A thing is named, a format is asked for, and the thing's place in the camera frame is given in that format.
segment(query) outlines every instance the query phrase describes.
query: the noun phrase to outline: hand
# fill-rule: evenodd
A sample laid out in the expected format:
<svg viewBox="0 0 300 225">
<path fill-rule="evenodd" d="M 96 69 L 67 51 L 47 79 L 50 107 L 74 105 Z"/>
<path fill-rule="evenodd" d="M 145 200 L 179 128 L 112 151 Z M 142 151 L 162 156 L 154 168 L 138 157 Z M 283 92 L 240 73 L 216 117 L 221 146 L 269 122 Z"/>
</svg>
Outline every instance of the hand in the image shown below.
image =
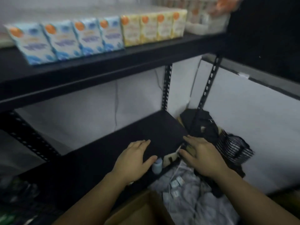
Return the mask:
<svg viewBox="0 0 300 225">
<path fill-rule="evenodd" d="M 140 179 L 157 160 L 157 156 L 153 155 L 143 163 L 143 155 L 149 144 L 150 140 L 130 143 L 119 155 L 112 173 L 124 179 L 126 185 Z"/>
<path fill-rule="evenodd" d="M 204 138 L 197 138 L 188 135 L 183 139 L 192 145 L 196 150 L 196 158 L 187 151 L 180 149 L 179 153 L 193 166 L 200 174 L 217 179 L 224 172 L 228 171 L 228 166 L 223 160 L 218 150 Z"/>
</svg>

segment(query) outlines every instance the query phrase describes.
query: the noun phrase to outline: yellow box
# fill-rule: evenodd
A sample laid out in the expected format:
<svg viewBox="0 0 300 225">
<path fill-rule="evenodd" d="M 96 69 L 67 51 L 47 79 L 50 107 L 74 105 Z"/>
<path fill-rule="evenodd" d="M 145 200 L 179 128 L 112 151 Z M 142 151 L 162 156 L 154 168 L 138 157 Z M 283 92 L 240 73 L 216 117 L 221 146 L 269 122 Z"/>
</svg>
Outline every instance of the yellow box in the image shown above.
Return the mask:
<svg viewBox="0 0 300 225">
<path fill-rule="evenodd" d="M 157 13 L 146 13 L 140 17 L 141 43 L 157 41 Z"/>
<path fill-rule="evenodd" d="M 171 39 L 172 25 L 173 25 L 173 12 L 160 12 L 157 15 L 157 40 Z"/>
<path fill-rule="evenodd" d="M 173 26 L 171 38 L 182 37 L 185 31 L 185 23 L 188 11 L 186 9 L 173 12 Z"/>
<path fill-rule="evenodd" d="M 141 44 L 140 16 L 122 15 L 121 23 L 125 46 Z"/>
</svg>

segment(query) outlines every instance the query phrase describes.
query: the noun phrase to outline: person's right hand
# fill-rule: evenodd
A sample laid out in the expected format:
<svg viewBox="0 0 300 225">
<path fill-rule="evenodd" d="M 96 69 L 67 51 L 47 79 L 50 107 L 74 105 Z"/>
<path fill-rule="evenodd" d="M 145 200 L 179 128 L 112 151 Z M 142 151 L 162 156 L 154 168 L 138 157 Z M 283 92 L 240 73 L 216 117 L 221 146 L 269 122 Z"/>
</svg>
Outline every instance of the person's right hand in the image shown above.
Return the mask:
<svg viewBox="0 0 300 225">
<path fill-rule="evenodd" d="M 183 139 L 192 145 L 196 150 L 196 158 L 192 157 L 187 151 L 180 149 L 179 153 L 203 176 L 217 179 L 229 168 L 223 160 L 221 154 L 204 138 L 197 138 L 188 135 Z"/>
</svg>

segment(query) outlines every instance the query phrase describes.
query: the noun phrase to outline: black shelf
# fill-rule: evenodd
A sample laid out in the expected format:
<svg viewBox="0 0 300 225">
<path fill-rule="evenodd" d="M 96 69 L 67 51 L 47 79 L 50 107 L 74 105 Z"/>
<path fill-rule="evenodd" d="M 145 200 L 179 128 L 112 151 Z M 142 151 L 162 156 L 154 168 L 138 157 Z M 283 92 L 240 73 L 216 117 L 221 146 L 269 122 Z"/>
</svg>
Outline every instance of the black shelf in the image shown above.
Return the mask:
<svg viewBox="0 0 300 225">
<path fill-rule="evenodd" d="M 163 157 L 175 152 L 185 135 L 185 128 L 167 111 L 160 110 L 57 160 L 33 168 L 20 177 L 39 186 L 38 201 L 54 204 L 59 210 L 66 211 L 112 170 L 118 156 L 130 142 L 151 140 L 144 154 L 145 161 L 152 155 Z M 168 169 L 170 167 L 163 169 L 160 175 L 155 175 L 150 169 L 140 180 L 126 187 L 114 207 L 147 188 Z"/>
<path fill-rule="evenodd" d="M 197 36 L 29 66 L 17 48 L 0 50 L 0 112 L 44 101 L 205 53 L 221 52 L 227 35 Z"/>
</svg>

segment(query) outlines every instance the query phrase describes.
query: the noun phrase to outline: shelf post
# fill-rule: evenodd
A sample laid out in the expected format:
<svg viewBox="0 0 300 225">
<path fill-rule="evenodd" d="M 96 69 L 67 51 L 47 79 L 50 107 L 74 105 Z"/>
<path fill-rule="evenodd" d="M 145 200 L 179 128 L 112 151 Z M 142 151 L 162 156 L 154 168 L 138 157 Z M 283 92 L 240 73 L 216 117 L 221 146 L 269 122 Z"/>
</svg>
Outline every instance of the shelf post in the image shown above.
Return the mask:
<svg viewBox="0 0 300 225">
<path fill-rule="evenodd" d="M 171 83 L 171 74 L 172 74 L 172 67 L 173 64 L 169 64 L 165 66 L 165 77 L 163 82 L 163 100 L 161 109 L 167 110 L 168 107 L 168 98 L 169 98 L 169 90 L 170 90 L 170 83 Z"/>
<path fill-rule="evenodd" d="M 14 110 L 0 113 L 0 129 L 7 132 L 46 162 L 61 156 Z"/>
<path fill-rule="evenodd" d="M 193 118 L 191 127 L 189 129 L 189 134 L 190 135 L 193 135 L 193 130 L 195 128 L 196 121 L 199 119 L 200 111 L 203 110 L 204 104 L 206 102 L 206 99 L 207 99 L 208 94 L 210 92 L 210 89 L 212 87 L 212 83 L 214 82 L 216 74 L 217 74 L 217 72 L 219 70 L 221 61 L 222 61 L 222 57 L 220 55 L 216 55 L 216 58 L 215 58 L 215 61 L 213 63 L 213 66 L 212 66 L 212 70 L 210 71 L 210 74 L 209 74 L 209 77 L 208 77 L 208 80 L 207 80 L 204 92 L 202 94 L 202 97 L 200 99 L 199 105 L 197 107 L 197 111 L 195 113 L 195 116 Z"/>
</svg>

